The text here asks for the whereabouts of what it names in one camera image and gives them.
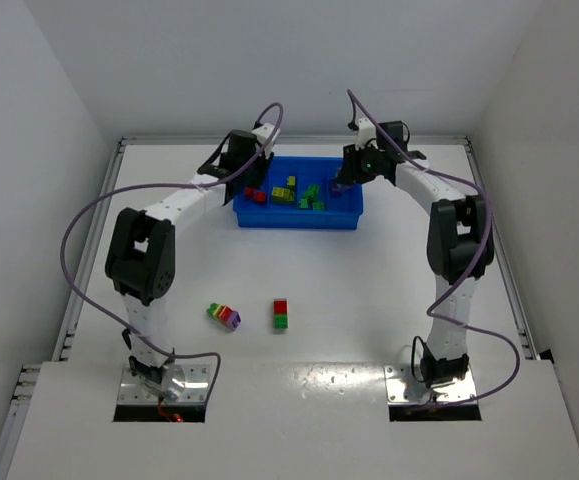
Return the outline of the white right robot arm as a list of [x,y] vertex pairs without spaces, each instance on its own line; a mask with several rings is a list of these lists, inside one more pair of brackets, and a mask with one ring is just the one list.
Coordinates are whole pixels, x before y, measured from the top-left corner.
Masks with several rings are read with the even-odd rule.
[[430,333],[419,365],[412,368],[426,387],[465,377],[469,356],[466,326],[478,280],[493,260],[485,232],[486,203],[431,173],[427,157],[408,149],[401,121],[374,125],[367,118],[349,124],[353,143],[343,147],[335,185],[342,189],[378,177],[407,193],[429,216],[426,256],[436,280]]

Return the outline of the red green lego stack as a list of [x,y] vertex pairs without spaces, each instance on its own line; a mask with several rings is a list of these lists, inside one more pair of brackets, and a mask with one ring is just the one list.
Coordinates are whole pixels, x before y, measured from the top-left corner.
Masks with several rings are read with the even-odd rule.
[[288,328],[288,303],[286,299],[275,299],[273,302],[273,328],[275,330]]

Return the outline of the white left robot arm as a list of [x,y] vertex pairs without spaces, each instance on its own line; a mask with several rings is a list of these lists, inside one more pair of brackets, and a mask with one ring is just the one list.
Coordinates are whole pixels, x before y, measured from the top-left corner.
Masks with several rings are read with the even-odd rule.
[[262,186],[277,136],[270,123],[231,131],[198,168],[189,189],[141,210],[127,207],[116,218],[105,274],[127,311],[123,338],[130,349],[131,373],[161,398],[171,398],[181,386],[175,349],[165,334],[164,300],[174,283],[177,237],[246,188]]

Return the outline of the red lego brick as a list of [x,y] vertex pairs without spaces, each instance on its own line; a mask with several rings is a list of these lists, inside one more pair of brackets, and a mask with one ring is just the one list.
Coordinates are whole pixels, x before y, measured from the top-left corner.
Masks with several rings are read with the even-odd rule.
[[267,203],[267,193],[264,190],[246,187],[244,190],[244,199],[258,205],[265,205]]

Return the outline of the lime lego brick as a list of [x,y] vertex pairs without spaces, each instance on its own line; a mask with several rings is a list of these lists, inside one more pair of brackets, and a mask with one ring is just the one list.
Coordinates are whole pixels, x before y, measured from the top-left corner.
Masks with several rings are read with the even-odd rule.
[[271,189],[271,202],[280,205],[290,205],[296,202],[297,178],[294,175],[287,176],[283,185],[273,186]]

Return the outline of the purple lego brick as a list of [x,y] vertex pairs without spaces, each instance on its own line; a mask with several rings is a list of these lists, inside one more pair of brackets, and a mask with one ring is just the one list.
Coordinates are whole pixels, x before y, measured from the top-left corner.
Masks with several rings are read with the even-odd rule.
[[337,197],[341,196],[345,191],[344,185],[340,185],[337,183],[335,179],[332,179],[329,183],[329,192],[332,196]]

